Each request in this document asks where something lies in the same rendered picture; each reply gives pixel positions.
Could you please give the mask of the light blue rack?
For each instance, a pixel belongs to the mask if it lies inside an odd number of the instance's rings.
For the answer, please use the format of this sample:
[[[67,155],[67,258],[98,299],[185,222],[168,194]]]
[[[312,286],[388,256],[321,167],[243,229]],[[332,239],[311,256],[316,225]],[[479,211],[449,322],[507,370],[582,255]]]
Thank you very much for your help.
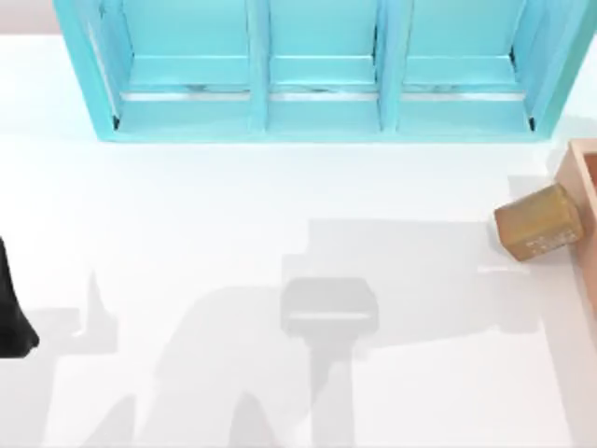
[[[551,137],[597,0],[52,0],[100,140]]]

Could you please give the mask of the brown book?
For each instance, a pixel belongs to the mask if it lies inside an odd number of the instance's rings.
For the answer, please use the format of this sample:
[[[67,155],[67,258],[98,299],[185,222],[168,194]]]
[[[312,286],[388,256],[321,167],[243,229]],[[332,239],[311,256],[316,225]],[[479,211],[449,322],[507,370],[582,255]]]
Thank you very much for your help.
[[[543,256],[585,236],[578,206],[554,183],[493,211],[501,246],[515,260]]]

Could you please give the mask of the shallow salmon-coloured box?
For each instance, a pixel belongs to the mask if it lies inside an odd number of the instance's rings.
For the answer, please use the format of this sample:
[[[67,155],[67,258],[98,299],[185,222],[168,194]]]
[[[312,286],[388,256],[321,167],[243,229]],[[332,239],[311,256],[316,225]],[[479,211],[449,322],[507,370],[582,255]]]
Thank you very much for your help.
[[[555,180],[573,198],[583,224],[585,236],[576,243],[576,264],[597,320],[597,138],[570,140]]]

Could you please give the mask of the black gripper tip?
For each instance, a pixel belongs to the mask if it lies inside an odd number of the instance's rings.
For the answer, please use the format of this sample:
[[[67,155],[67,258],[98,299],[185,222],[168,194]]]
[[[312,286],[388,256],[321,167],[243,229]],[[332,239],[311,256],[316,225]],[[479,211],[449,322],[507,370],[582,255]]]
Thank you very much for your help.
[[[21,309],[10,274],[4,240],[0,237],[0,358],[24,358],[40,343]]]

